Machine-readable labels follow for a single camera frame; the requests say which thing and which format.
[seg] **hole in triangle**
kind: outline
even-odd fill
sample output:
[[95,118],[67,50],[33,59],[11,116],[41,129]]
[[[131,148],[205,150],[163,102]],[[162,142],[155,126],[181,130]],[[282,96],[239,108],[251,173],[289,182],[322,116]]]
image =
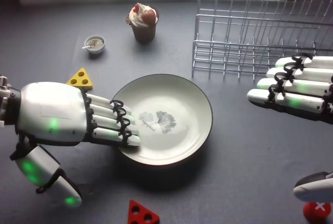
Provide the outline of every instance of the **hole in triangle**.
[[151,222],[151,219],[152,219],[151,214],[146,214],[146,215],[144,216],[144,220],[145,220],[145,222],[147,222],[147,223]]
[[137,215],[140,212],[140,208],[138,206],[132,207],[132,213]]

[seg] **metal wire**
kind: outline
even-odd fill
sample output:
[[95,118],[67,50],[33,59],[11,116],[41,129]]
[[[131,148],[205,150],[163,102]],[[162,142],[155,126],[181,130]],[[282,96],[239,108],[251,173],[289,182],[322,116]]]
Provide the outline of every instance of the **metal wire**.
[[198,0],[195,70],[252,74],[294,52],[333,56],[332,0]]

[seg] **chocolate cupcake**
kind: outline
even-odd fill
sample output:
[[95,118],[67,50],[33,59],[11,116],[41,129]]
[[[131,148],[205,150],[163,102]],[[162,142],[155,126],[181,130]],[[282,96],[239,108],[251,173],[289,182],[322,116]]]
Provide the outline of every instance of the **chocolate cupcake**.
[[149,43],[155,37],[159,20],[155,8],[137,3],[130,11],[126,22],[132,27],[135,39],[140,43]]

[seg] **gray table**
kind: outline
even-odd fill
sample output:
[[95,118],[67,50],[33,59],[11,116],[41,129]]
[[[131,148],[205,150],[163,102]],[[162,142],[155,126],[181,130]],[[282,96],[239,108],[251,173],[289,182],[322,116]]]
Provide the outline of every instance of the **gray table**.
[[[36,81],[67,82],[84,67],[93,93],[112,98],[128,82],[152,73],[188,78],[206,93],[213,128],[198,176],[174,190],[143,189],[117,173],[107,146],[81,143],[47,147],[79,186],[77,209],[54,205],[19,172],[8,156],[14,127],[0,130],[0,223],[127,223],[129,200],[160,215],[162,224],[306,223],[303,203],[292,194],[310,173],[332,170],[332,126],[259,108],[248,102],[251,76],[221,73],[191,78],[196,4],[154,4],[157,35],[140,46],[125,17],[131,5],[91,5],[0,10],[0,72],[21,88]],[[100,34],[106,51],[91,59],[84,40]]]

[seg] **round ceramic plate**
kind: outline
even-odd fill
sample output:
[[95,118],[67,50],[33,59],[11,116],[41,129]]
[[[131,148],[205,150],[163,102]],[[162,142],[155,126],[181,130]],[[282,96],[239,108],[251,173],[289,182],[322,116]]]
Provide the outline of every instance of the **round ceramic plate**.
[[114,99],[131,108],[142,141],[138,149],[119,149],[142,164],[168,165],[189,157],[212,128],[213,113],[206,95],[182,77],[141,77],[123,87]]

